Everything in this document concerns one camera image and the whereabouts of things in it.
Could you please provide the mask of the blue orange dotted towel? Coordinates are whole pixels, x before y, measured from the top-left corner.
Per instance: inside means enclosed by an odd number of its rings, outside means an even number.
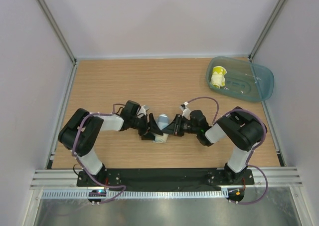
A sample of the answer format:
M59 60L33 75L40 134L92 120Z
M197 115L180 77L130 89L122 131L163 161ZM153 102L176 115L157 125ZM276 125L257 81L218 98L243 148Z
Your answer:
M166 126L169 125L169 117L165 114L160 114L157 118L157 126L160 130L163 130ZM168 134L163 133L163 135L154 134L155 139L153 140L153 143L165 143L168 138Z

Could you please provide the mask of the yellow green patterned towel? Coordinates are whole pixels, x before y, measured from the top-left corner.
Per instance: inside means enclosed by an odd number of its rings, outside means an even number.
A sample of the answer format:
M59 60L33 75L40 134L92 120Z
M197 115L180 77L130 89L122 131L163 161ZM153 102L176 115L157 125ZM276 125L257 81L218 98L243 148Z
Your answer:
M223 88L225 86L225 75L227 70L222 66L215 66L212 69L210 83L215 88Z

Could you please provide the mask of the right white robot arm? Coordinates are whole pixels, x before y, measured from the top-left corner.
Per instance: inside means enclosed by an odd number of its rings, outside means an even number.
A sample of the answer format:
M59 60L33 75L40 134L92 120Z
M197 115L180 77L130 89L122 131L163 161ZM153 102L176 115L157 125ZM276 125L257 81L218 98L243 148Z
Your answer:
M161 130L164 134L183 136L196 135L204 146L212 146L228 137L234 144L230 159L224 166L225 180L230 184L241 182L248 168L253 151L265 140L267 127L251 112L236 107L210 126L202 111L194 110L185 116L176 115L173 121Z

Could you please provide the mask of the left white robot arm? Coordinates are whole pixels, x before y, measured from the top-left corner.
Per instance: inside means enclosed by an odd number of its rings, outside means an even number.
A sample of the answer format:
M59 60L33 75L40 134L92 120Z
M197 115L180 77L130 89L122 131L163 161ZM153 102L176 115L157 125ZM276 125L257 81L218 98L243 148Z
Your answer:
M156 141L164 133L158 127L147 108L125 106L119 113L91 113L79 108L62 128L58 141L79 162L88 180L100 186L106 179L105 165L99 160L94 144L101 131L125 131L136 129L142 140Z

